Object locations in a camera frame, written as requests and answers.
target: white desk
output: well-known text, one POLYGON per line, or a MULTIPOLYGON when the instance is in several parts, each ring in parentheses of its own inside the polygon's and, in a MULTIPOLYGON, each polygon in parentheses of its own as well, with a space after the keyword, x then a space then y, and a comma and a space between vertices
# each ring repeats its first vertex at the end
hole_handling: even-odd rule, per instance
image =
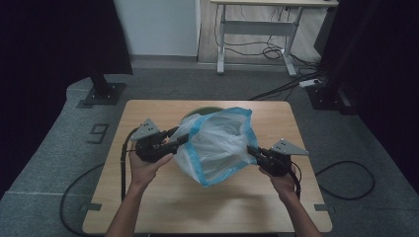
POLYGON ((285 49, 282 49, 284 62, 291 76, 296 76, 293 63, 290 58, 293 39, 298 29, 299 20, 304 7, 336 7, 339 3, 336 0, 210 0, 211 3, 222 5, 222 14, 219 27, 220 44, 218 48, 218 62, 216 71, 224 73, 224 35, 257 35, 257 36, 282 36, 290 37, 285 49), (249 6, 289 6, 298 7, 293 22, 249 22, 249 21, 227 21, 225 20, 225 8, 227 5, 249 5, 249 6))

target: cable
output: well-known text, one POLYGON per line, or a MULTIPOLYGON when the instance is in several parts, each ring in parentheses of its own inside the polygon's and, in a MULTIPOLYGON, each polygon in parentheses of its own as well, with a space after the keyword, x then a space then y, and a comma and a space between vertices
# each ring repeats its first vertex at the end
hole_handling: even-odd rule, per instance
POLYGON ((124 198, 126 198, 126 153, 128 152, 127 145, 129 139, 137 130, 138 128, 135 128, 129 133, 129 135, 126 137, 126 141, 124 142, 123 149, 121 151, 121 201, 123 201, 124 198))
POLYGON ((269 15, 268 21, 272 22, 272 19, 274 19, 274 16, 277 14, 277 9, 279 9, 279 7, 273 7, 274 11, 272 11, 271 15, 269 15))
POLYGON ((284 98, 284 101, 287 101, 288 100, 288 98, 290 97, 290 95, 291 95, 291 93, 293 92, 293 89, 294 89, 295 87, 292 87, 291 89, 290 89, 290 92, 288 93, 288 95, 284 98))
POLYGON ((247 20, 243 14, 243 5, 240 5, 240 13, 241 13, 241 16, 244 18, 244 20, 247 20))
POLYGON ((104 165, 105 165, 105 163, 102 163, 102 164, 100 164, 100 165, 98 165, 98 166, 93 167, 92 169, 88 170, 87 172, 85 172, 83 175, 81 175, 79 178, 77 178, 75 181, 73 181, 73 183, 71 183, 71 185, 70 185, 70 186, 68 186, 68 188, 65 190, 64 194, 62 195, 61 204, 59 205, 59 218, 60 218, 60 220, 61 220, 61 223, 64 225, 64 227, 65 227, 68 231, 70 231, 71 233, 73 233, 73 234, 76 234, 76 235, 79 235, 79 236, 102 236, 102 235, 90 235, 90 234, 86 234, 86 233, 81 233, 81 232, 78 232, 78 231, 76 231, 76 230, 72 229, 72 228, 71 228, 71 227, 67 224, 67 222, 65 222, 65 219, 64 219, 64 203, 65 203, 65 199, 66 199, 66 197, 67 197, 68 192, 71 190, 71 188, 72 188, 75 184, 77 184, 77 182, 78 182, 79 180, 81 180, 83 177, 85 177, 86 175, 88 175, 90 172, 92 172, 92 171, 94 171, 94 170, 96 170, 96 169, 98 169, 99 167, 102 167, 102 166, 104 166, 104 165))
MULTIPOLYGON (((219 6, 216 7, 215 19, 214 19, 214 26, 213 26, 213 35, 214 35, 214 39, 215 39, 216 45, 219 46, 218 39, 216 37, 216 19, 218 18, 218 8, 219 8, 219 6)), ((245 43, 229 43, 229 42, 226 42, 226 41, 224 42, 224 44, 230 45, 230 46, 243 46, 243 45, 250 45, 250 44, 265 44, 265 43, 266 44, 270 44, 270 45, 275 46, 275 47, 278 47, 278 46, 276 46, 276 45, 274 45, 272 43, 269 43, 269 40, 268 41, 245 42, 245 43)), ((243 52, 239 52, 239 51, 234 50, 234 49, 229 48, 229 47, 225 47, 224 50, 230 50, 232 52, 235 52, 235 53, 240 54, 240 55, 243 55, 243 56, 260 56, 260 55, 265 55, 265 52, 264 51, 262 51, 260 53, 243 53, 243 52)))
POLYGON ((302 60, 299 57, 297 57, 297 56, 295 56, 294 54, 291 54, 291 53, 290 53, 290 56, 293 58, 293 60, 295 62, 300 62, 300 63, 304 64, 305 66, 319 67, 321 65, 321 63, 319 63, 319 62, 310 62, 310 61, 302 60))
POLYGON ((281 13, 280 13, 280 7, 278 7, 279 14, 278 14, 277 22, 281 21, 281 17, 283 16, 284 9, 285 9, 285 7, 283 6, 282 9, 281 9, 281 13))
POLYGON ((296 177, 293 171, 290 171, 289 174, 293 178, 293 182, 295 183, 295 194, 296 197, 299 199, 301 196, 301 183, 299 182, 298 178, 296 177))
POLYGON ((299 172, 299 178, 298 178, 298 181, 299 182, 301 182, 301 178, 302 178, 302 172, 301 172, 301 169, 299 168, 299 166, 296 164, 296 163, 294 163, 293 161, 292 161, 292 164, 293 165, 295 165, 296 166, 296 168, 298 169, 298 172, 299 172))
POLYGON ((249 99, 249 101, 255 101, 255 100, 258 100, 258 99, 261 99, 261 98, 265 98, 265 99, 263 99, 263 100, 266 100, 266 99, 267 99, 266 97, 268 97, 268 96, 271 96, 271 95, 273 95, 273 94, 275 94, 275 93, 278 93, 278 92, 282 92, 282 91, 286 91, 286 90, 292 89, 292 88, 294 88, 295 86, 297 86, 297 85, 298 85, 298 83, 299 83, 300 81, 307 80, 307 79, 309 79, 309 78, 313 78, 313 77, 318 77, 318 76, 322 75, 323 73, 324 73, 324 72, 322 72, 322 71, 316 71, 316 72, 313 72, 313 73, 308 73, 308 74, 305 74, 305 75, 299 76, 299 77, 297 77, 297 78, 293 79, 291 82, 286 83, 286 84, 285 84, 285 85, 283 85, 283 86, 280 86, 280 87, 278 87, 278 88, 276 88, 276 89, 274 89, 274 90, 271 90, 271 91, 269 91, 269 92, 266 92, 266 93, 260 94, 260 95, 258 95, 258 96, 252 97, 252 98, 250 98, 250 99, 249 99))
POLYGON ((317 177, 318 175, 322 174, 323 172, 329 170, 330 168, 332 168, 334 166, 337 166, 337 165, 340 165, 340 164, 345 164, 345 163, 350 163, 350 164, 358 165, 358 166, 362 167, 364 170, 366 170, 367 173, 370 175, 373 183, 371 184, 370 188, 366 192, 364 192, 363 194, 361 194, 359 196, 356 196, 356 197, 342 197, 342 196, 338 196, 338 195, 330 192, 329 190, 325 189, 321 185, 319 185, 319 188, 322 189, 323 191, 325 191, 326 193, 330 194, 331 196, 334 196, 334 197, 339 198, 339 199, 344 199, 344 200, 357 200, 357 199, 361 199, 361 198, 364 198, 367 195, 369 195, 373 191, 373 189, 375 188, 375 186, 376 186, 376 179, 374 178, 373 173, 366 166, 364 166, 364 165, 362 165, 362 164, 360 164, 358 162, 355 162, 355 161, 340 161, 340 162, 336 162, 336 163, 331 164, 331 165, 327 166, 326 168, 320 170, 319 172, 315 173, 314 175, 317 177))
POLYGON ((265 47, 262 50, 263 55, 268 59, 279 59, 283 56, 282 53, 281 53, 282 48, 273 44, 273 43, 270 43, 269 41, 271 39, 272 39, 272 36, 269 36, 268 41, 266 42, 267 47, 265 47), (270 53, 270 52, 274 52, 277 56, 275 56, 275 57, 269 56, 268 53, 270 53))

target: white plastic bag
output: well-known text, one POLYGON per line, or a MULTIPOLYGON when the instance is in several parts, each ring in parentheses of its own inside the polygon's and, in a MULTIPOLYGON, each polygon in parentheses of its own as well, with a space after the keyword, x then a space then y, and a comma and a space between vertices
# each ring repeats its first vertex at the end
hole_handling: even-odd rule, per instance
POLYGON ((201 185, 210 186, 256 164, 256 159, 247 153, 247 145, 258 147, 251 115, 251 110, 235 107, 184 118, 170 137, 172 141, 189 133, 189 141, 175 155, 181 170, 201 185))

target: power strip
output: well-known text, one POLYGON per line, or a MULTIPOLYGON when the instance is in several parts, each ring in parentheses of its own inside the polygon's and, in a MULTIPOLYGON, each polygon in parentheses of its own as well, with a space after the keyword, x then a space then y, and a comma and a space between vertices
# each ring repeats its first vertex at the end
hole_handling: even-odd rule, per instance
POLYGON ((321 81, 318 79, 312 79, 312 80, 306 80, 299 83, 300 88, 304 88, 307 86, 314 86, 314 85, 320 85, 321 81))

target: wooden table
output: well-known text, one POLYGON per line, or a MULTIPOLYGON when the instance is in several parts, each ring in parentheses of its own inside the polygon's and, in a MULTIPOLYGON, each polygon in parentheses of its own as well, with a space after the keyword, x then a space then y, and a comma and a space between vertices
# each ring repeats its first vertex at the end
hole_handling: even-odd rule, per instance
MULTIPOLYGON (((176 126, 188 112, 200 107, 251 109, 259 146, 269 148, 284 138, 303 148, 293 111, 286 102, 241 101, 129 101, 83 224, 87 233, 105 233, 121 204, 121 149, 127 135, 146 119, 161 129, 176 126)), ((323 197, 306 156, 292 159, 302 170, 301 203, 322 232, 332 229, 323 197)), ((130 182, 126 164, 127 184, 130 182)), ((145 191, 135 227, 137 233, 269 233, 293 232, 285 206, 269 179, 248 166, 217 185, 204 188, 182 173, 175 161, 162 167, 145 191)))
POLYGON ((301 19, 304 7, 337 7, 337 0, 210 0, 211 3, 222 5, 221 19, 219 23, 219 48, 216 71, 218 74, 224 73, 224 35, 255 35, 255 36, 280 36, 290 37, 286 47, 281 50, 283 60, 286 64, 290 76, 296 76, 293 63, 290 58, 293 40, 301 19), (225 8, 227 5, 249 5, 249 6, 288 6, 298 7, 296 17, 293 22, 251 22, 251 21, 227 21, 225 18, 225 8))

